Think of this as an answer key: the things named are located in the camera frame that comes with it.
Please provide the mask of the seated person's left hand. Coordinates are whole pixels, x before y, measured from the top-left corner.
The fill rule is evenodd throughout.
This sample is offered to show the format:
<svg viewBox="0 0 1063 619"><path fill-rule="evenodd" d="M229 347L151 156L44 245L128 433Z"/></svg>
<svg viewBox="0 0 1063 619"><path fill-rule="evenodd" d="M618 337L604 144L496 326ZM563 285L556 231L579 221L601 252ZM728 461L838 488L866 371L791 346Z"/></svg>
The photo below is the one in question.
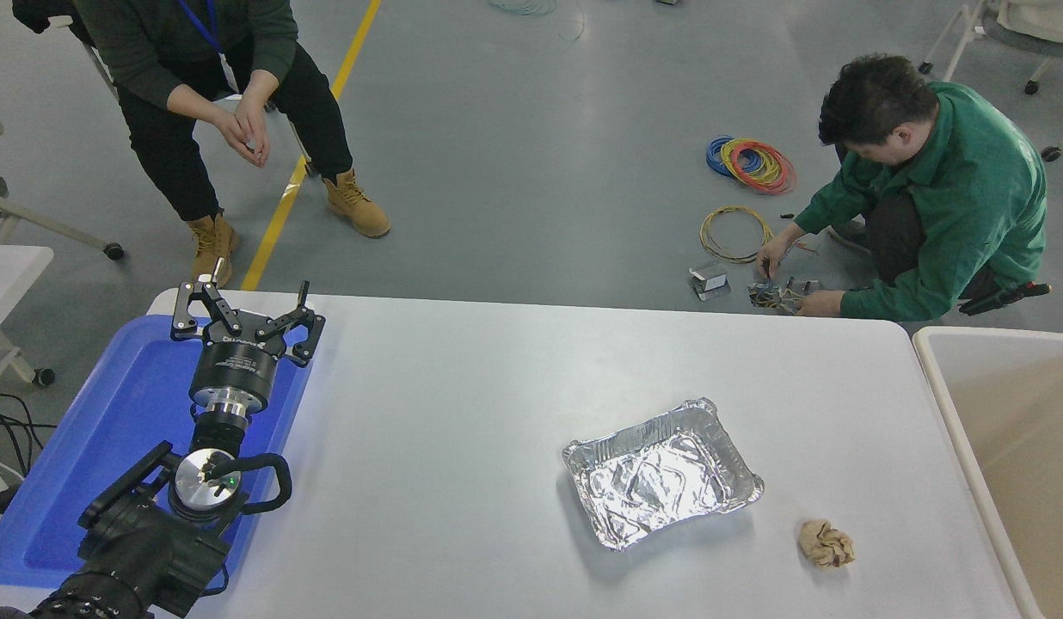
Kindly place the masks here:
<svg viewBox="0 0 1063 619"><path fill-rule="evenodd" d="M271 138L268 136L264 95L244 91L234 111L234 119L241 130L241 154L257 168L264 168L271 156Z"/></svg>

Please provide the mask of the seated person's right hand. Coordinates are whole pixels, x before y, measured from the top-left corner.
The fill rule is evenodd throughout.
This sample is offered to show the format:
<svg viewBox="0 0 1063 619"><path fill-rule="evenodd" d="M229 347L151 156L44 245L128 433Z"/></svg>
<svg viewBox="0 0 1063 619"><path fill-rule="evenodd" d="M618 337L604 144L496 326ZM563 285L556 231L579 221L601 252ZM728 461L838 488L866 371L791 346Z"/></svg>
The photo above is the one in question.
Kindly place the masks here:
<svg viewBox="0 0 1063 619"><path fill-rule="evenodd" d="M244 129L241 128L240 122L237 121L234 114L229 113L224 108L218 108L212 116L210 122L238 156L257 168L261 166L259 156L257 156L254 150L248 147Z"/></svg>

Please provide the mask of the crouching person's right hand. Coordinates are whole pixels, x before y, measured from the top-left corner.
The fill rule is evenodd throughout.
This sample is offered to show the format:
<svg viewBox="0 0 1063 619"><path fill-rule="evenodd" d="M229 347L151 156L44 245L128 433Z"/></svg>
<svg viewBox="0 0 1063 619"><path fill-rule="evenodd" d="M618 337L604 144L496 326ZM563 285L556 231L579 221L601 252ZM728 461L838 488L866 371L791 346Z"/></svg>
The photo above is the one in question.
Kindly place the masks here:
<svg viewBox="0 0 1063 619"><path fill-rule="evenodd" d="M764 242L757 254L757 277L771 282L777 275L780 264L795 242L796 239L786 238L786 236L774 236L769 242Z"/></svg>

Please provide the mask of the crouching person's left hand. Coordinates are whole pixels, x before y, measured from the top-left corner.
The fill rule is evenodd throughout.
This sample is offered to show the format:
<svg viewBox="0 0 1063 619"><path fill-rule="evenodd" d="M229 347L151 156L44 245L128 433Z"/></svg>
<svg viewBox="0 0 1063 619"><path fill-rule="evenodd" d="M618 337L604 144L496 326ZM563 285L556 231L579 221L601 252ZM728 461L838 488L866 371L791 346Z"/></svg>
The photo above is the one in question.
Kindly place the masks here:
<svg viewBox="0 0 1063 619"><path fill-rule="evenodd" d="M845 294L845 290L819 290L802 297L796 316L840 318Z"/></svg>

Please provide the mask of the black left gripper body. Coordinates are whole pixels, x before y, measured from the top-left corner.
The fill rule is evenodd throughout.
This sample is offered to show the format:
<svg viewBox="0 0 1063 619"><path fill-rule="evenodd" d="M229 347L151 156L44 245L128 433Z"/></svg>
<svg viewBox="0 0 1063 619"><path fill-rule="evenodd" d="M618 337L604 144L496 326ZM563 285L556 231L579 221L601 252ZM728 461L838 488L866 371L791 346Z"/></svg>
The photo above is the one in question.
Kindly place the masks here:
<svg viewBox="0 0 1063 619"><path fill-rule="evenodd" d="M279 359L286 349L284 337L273 334L271 340L257 340L221 334L214 340L202 334L200 339L190 399L203 408L223 399L243 404L246 411L267 408Z"/></svg>

